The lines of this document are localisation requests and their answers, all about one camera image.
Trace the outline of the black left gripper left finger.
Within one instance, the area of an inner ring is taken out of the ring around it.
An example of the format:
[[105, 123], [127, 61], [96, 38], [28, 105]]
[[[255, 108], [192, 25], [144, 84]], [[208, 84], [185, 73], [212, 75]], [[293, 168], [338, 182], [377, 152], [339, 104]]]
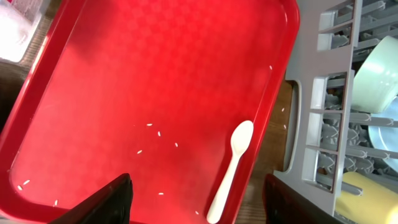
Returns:
[[121, 174], [50, 224], [129, 224], [132, 180]]

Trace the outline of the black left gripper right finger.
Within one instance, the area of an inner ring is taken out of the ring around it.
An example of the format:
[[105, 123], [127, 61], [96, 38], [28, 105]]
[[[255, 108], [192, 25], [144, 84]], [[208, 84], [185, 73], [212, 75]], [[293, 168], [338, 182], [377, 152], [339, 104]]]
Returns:
[[273, 174], [266, 175], [263, 192], [266, 224], [341, 223]]

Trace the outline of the white plastic spoon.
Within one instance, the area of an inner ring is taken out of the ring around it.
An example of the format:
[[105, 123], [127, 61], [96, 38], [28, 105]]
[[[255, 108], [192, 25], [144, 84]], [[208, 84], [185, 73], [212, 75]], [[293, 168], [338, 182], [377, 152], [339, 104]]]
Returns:
[[237, 166], [241, 156], [247, 151], [252, 135], [254, 132], [254, 124], [250, 120], [243, 121], [233, 131], [230, 139], [231, 145], [231, 160], [227, 171], [220, 183], [220, 186], [210, 205], [206, 220], [208, 223], [214, 224], [220, 221], [226, 201], [229, 195], [230, 188], [236, 173]]

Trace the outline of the yellow plastic cup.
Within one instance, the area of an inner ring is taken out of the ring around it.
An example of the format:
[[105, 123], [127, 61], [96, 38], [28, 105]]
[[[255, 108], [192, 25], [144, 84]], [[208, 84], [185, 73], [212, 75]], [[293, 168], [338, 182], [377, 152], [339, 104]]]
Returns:
[[342, 191], [335, 211], [356, 223], [397, 224], [397, 193], [357, 173], [343, 174], [343, 181], [359, 187], [362, 195]]

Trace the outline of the light blue plate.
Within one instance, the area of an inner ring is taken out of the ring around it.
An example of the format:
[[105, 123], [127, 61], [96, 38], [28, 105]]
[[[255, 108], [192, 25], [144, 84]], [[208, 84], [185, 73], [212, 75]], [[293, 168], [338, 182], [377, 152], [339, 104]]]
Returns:
[[390, 152], [389, 159], [384, 159], [384, 162], [397, 172], [397, 97], [382, 113], [372, 114], [371, 116], [372, 118], [393, 120], [392, 127], [368, 126], [368, 134], [373, 148]]

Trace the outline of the red serving tray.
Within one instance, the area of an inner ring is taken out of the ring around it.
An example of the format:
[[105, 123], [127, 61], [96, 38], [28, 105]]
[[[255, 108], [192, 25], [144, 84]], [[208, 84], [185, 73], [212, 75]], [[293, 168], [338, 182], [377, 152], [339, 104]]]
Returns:
[[1, 133], [1, 214], [51, 222], [128, 173], [131, 223], [205, 223], [250, 120], [234, 223], [299, 25], [294, 0], [63, 1]]

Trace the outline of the green bowl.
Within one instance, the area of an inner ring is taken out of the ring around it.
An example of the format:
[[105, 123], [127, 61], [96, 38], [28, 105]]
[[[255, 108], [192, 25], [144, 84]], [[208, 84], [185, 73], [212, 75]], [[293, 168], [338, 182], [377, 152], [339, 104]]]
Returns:
[[354, 77], [351, 108], [382, 113], [397, 96], [397, 39], [386, 36]]

